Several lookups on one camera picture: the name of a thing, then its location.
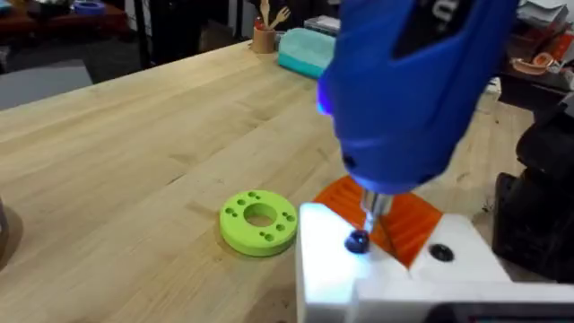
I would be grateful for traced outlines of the left gripper white and orange left finger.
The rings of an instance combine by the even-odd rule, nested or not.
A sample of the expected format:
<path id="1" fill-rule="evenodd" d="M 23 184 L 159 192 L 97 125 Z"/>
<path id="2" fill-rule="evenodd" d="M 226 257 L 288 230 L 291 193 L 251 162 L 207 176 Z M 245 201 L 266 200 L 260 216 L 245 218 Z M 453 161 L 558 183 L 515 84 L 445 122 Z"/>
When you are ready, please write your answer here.
<path id="1" fill-rule="evenodd" d="M 361 195 L 361 187 L 345 176 L 320 192 L 314 202 L 300 206 L 296 247 L 299 322 L 343 322 L 357 281 L 409 276 L 408 269 L 389 254 L 381 221 L 373 227 L 366 252 L 356 254 L 345 247 L 351 233 L 365 222 Z"/>

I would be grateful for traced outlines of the left gripper white and orange right finger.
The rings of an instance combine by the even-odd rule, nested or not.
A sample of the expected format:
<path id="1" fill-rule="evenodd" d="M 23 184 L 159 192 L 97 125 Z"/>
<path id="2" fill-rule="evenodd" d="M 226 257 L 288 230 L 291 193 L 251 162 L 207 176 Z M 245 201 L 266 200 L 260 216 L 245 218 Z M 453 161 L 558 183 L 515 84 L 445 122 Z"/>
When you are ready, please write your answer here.
<path id="1" fill-rule="evenodd" d="M 413 279 L 433 282 L 508 282 L 489 245 L 470 220 L 445 214 L 415 194 L 395 196 L 383 216 L 388 250 Z"/>

